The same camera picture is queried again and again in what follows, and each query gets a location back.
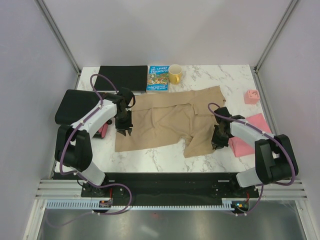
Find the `beige t shirt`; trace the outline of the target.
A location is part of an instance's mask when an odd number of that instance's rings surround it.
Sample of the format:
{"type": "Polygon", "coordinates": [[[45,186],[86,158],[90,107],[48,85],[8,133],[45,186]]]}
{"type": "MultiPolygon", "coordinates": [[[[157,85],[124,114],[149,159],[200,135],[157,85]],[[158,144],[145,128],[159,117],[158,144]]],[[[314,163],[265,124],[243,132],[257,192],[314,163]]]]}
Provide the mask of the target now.
{"type": "Polygon", "coordinates": [[[115,151],[127,152],[158,148],[185,140],[185,158],[214,152],[211,141],[215,116],[209,103],[223,106],[225,97],[219,86],[182,92],[138,95],[132,107],[130,136],[116,133],[115,151]]]}

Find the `black pink drawer unit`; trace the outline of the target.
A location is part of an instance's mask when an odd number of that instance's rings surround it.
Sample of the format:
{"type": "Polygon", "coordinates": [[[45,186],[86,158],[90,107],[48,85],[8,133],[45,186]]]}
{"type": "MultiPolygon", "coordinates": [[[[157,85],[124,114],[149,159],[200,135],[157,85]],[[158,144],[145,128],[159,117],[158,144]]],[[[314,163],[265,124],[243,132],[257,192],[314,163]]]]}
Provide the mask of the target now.
{"type": "MultiPolygon", "coordinates": [[[[103,100],[110,100],[112,93],[98,92],[103,100]]],[[[68,89],[58,107],[55,114],[55,123],[58,125],[71,126],[73,123],[84,118],[92,109],[96,109],[96,105],[100,102],[100,98],[94,91],[74,90],[68,89]]],[[[108,120],[104,123],[94,134],[94,138],[104,139],[108,130],[108,120]]],[[[64,128],[58,129],[56,142],[66,143],[69,138],[69,134],[73,132],[73,129],[64,130],[64,128]]]]}

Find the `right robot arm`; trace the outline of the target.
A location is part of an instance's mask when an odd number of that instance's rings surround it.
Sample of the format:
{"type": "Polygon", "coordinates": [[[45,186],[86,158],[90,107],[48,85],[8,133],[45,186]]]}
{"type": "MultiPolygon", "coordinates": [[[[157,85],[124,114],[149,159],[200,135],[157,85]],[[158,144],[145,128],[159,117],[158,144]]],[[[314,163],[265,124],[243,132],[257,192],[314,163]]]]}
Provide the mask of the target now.
{"type": "Polygon", "coordinates": [[[299,173],[290,139],[285,134],[274,135],[249,123],[243,116],[232,116],[226,107],[208,110],[214,115],[211,145],[213,150],[229,146],[234,137],[242,139],[254,149],[254,167],[232,176],[229,191],[235,197],[242,196],[248,187],[276,184],[290,186],[299,173]]]}

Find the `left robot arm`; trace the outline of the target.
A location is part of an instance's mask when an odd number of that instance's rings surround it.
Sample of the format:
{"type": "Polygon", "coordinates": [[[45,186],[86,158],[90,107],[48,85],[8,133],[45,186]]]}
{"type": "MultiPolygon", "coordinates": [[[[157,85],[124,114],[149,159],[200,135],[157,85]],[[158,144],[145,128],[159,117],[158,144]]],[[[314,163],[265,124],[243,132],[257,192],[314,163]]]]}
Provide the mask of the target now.
{"type": "Polygon", "coordinates": [[[92,191],[99,197],[109,193],[110,185],[106,174],[93,162],[91,140],[112,119],[118,133],[130,135],[133,128],[130,109],[135,103],[134,94],[124,87],[116,94],[69,89],[56,112],[59,128],[55,160],[93,184],[92,191]]]}

